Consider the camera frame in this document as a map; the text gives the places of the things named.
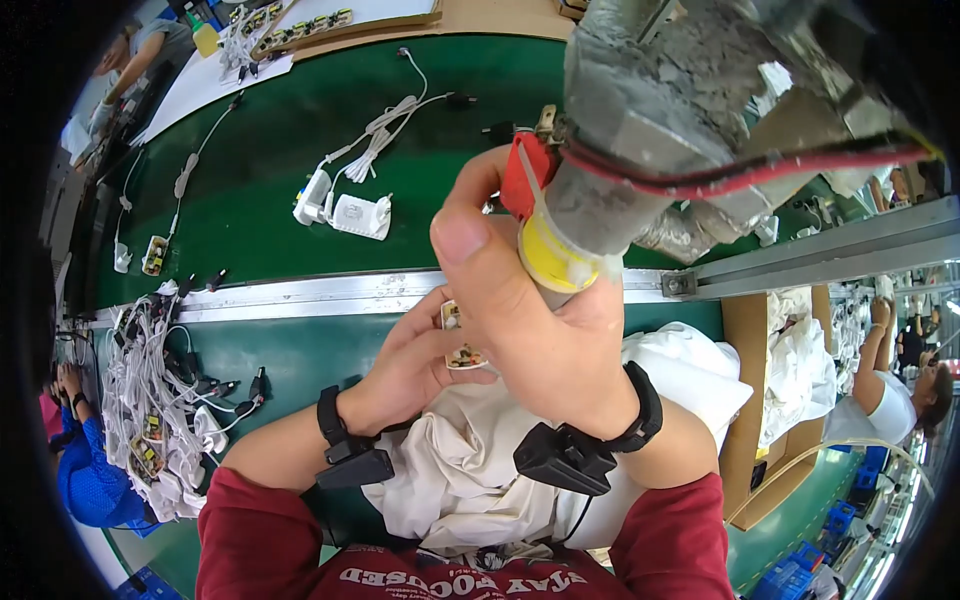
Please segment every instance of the white paper sheet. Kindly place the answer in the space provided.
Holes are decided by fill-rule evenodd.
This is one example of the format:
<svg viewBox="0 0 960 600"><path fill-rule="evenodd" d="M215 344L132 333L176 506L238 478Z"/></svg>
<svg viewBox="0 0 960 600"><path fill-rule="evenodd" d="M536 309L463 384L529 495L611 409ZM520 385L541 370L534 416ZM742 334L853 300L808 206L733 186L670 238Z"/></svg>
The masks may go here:
<svg viewBox="0 0 960 600"><path fill-rule="evenodd" d="M193 53L156 110L154 120L144 134L144 142L154 139L195 110L251 85L285 75L293 67L293 53L289 53L269 64L261 65L256 79L247 75L241 84L237 84L234 76L232 80L228 80L228 84L224 84L220 81L223 74L220 53L218 50L205 59L200 58L199 52Z"/></svg>
<svg viewBox="0 0 960 600"><path fill-rule="evenodd" d="M312 21L321 14L332 14L340 9L353 9L352 25L392 19L412 14L427 14L435 0L297 0L274 27L289 29L301 21Z"/></svg>

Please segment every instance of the cardboard box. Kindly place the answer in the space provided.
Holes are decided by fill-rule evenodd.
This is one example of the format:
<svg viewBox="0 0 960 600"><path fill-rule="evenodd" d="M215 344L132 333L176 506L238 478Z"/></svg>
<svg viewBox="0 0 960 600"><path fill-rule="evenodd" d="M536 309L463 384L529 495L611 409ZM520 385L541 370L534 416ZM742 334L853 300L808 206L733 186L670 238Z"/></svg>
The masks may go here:
<svg viewBox="0 0 960 600"><path fill-rule="evenodd" d="M813 288L813 317L824 330L826 347L830 347L830 302L826 285ZM720 476L723 478L724 519L751 496L750 478L756 464L756 450L760 440L763 419L763 393L767 372L767 295L752 294L724 298L724 337L740 354L740 381L754 388L754 394L740 409L731 423L720 451ZM805 420L797 423L770 446L769 453L760 460L767 462L764 479L770 478L787 463L820 443L824 434L824 420ZM747 531L776 509L793 493L813 471L817 454L811 454L780 475L766 490L732 521L737 529Z"/></svg>
<svg viewBox="0 0 960 600"><path fill-rule="evenodd" d="M443 17L439 21L361 33L347 32L299 48L294 52L293 61L360 44L418 36L500 34L567 41L574 28L573 21L557 14L554 0L443 0L441 8Z"/></svg>
<svg viewBox="0 0 960 600"><path fill-rule="evenodd" d="M579 21L584 18L584 15L587 13L587 8L571 6L571 2L568 0L554 0L557 3L557 11L561 16L565 16L574 20Z"/></svg>

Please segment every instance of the red wire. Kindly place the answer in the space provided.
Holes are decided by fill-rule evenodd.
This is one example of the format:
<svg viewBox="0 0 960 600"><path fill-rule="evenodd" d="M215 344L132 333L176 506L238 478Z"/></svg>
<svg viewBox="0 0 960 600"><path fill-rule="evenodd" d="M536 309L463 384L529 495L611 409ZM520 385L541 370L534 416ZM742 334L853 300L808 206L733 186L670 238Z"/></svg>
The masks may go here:
<svg viewBox="0 0 960 600"><path fill-rule="evenodd" d="M710 173L717 169L682 175L660 176L641 174L637 171L614 165L592 151L577 146L576 148L561 148L561 154L576 167L592 173L605 180L630 185L634 190L654 196L686 199L706 199L724 196L751 185L759 185L768 181L796 175L798 173L821 173L838 169L881 167L890 164L903 164L929 157L929 151L922 146L898 146L889 149L868 151L864 153L834 153L823 155L786 156L773 158L769 162L756 168L747 169L741 173L703 183L688 185L668 185L667 182L677 179L708 178Z"/></svg>

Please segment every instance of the blue shirt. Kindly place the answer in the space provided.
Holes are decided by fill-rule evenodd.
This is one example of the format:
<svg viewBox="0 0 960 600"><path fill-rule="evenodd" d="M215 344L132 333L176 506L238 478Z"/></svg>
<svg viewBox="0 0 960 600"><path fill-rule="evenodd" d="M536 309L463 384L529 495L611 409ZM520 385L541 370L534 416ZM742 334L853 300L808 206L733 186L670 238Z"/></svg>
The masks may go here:
<svg viewBox="0 0 960 600"><path fill-rule="evenodd" d="M68 408L61 413L63 434L74 434L57 469L57 487L66 510L90 527L116 527L143 518L143 500L133 491L127 473L107 462L98 420L91 417L81 424Z"/></svg>

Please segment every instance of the black wire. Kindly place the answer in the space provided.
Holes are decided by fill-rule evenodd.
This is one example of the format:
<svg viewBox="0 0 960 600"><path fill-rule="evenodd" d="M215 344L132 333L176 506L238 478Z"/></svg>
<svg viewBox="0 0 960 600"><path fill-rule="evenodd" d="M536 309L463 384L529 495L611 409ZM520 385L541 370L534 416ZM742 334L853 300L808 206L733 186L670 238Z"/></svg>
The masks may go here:
<svg viewBox="0 0 960 600"><path fill-rule="evenodd" d="M587 509L590 508L590 502L593 501L593 496L587 496L587 504L584 505L584 510L580 511L580 516L577 518L577 522L573 524L573 529L570 530L570 533L566 534L566 537L557 543L563 545L567 540L573 537L573 534L577 533L577 527L580 527L580 523L584 520L584 516L587 515Z"/></svg>
<svg viewBox="0 0 960 600"><path fill-rule="evenodd" d="M77 333L76 331L58 331L56 333L56 336L60 338L61 341L64 341L64 342L66 340L63 340L63 338L60 337L61 335L65 335L70 339L81 339L87 342L88 344L90 344L90 351L93 352L93 369L97 374L97 393L100 395L100 397L97 398L97 400L99 404L99 402L102 402L104 399L104 382L100 378L100 358L97 356L97 348L93 344L93 340Z"/></svg>

